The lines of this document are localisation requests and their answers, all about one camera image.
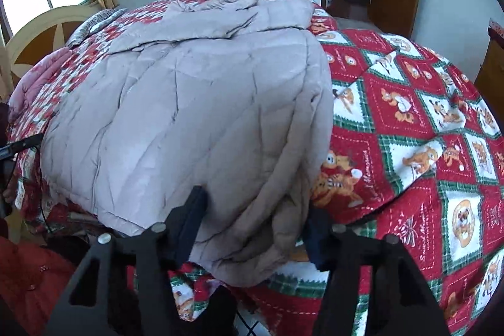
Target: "patterned bedspread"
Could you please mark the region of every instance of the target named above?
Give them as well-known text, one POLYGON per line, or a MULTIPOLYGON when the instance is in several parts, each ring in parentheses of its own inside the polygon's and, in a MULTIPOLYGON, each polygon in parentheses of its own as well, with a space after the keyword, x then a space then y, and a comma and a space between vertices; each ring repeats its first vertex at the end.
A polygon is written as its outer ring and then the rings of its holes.
MULTIPOLYGON (((84 80, 111 40, 133 22, 159 20, 171 1, 131 11, 88 38, 17 120, 11 140, 44 132, 61 97, 84 80)), ((451 332, 463 334, 502 274, 504 139, 495 119, 467 77, 427 48, 372 31, 337 32, 322 9, 310 30, 327 53, 334 94, 331 151, 313 188, 314 204, 341 223, 354 223, 361 235, 398 235, 451 332)), ((38 214, 39 172, 35 152, 19 157, 16 205, 27 218, 38 214)), ((268 281, 239 291, 274 334, 311 334, 327 274, 305 259, 302 250, 295 252, 268 281)), ((180 313, 195 319, 215 281, 190 264, 170 276, 180 313)), ((368 293, 369 271, 363 270, 355 334, 364 334, 368 293)))

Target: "silver bolt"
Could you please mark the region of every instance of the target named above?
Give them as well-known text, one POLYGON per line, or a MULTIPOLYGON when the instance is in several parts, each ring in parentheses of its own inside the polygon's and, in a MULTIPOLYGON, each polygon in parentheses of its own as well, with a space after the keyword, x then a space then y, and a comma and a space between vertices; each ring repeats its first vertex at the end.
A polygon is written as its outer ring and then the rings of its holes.
POLYGON ((163 232, 166 229, 166 224, 164 222, 157 222, 151 227, 151 231, 155 232, 156 234, 159 234, 160 232, 163 232))
POLYGON ((385 241, 391 245, 397 245, 399 243, 399 237, 394 234, 387 234, 385 235, 385 241))
POLYGON ((102 245, 108 244, 112 240, 112 235, 110 234, 101 234, 98 237, 98 242, 102 245))
POLYGON ((343 224, 333 224, 331 231, 334 234, 342 234, 346 231, 346 226, 344 226, 343 224))

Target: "red clothing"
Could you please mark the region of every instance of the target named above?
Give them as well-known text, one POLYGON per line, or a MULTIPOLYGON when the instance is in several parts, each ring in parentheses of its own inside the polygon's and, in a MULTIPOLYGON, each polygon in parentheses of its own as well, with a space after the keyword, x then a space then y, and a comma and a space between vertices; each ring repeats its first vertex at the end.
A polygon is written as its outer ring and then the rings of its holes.
POLYGON ((30 336, 42 334, 74 271, 48 249, 0 237, 0 295, 30 336))

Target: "wooden headboard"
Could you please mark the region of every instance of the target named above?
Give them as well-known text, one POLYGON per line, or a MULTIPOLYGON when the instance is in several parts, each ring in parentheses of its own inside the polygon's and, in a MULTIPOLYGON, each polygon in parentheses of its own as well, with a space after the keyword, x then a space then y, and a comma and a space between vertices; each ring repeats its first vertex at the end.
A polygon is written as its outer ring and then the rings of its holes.
POLYGON ((98 3, 62 6, 37 16, 22 27, 6 45, 12 88, 43 57, 62 48, 74 30, 100 10, 98 3))

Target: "dresser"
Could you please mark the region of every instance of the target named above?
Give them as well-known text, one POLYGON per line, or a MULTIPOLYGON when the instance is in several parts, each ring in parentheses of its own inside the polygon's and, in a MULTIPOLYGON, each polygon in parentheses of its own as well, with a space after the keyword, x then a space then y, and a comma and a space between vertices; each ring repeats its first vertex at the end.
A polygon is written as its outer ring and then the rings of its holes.
POLYGON ((474 85, 488 104, 501 130, 504 126, 504 37, 488 28, 490 43, 474 85))

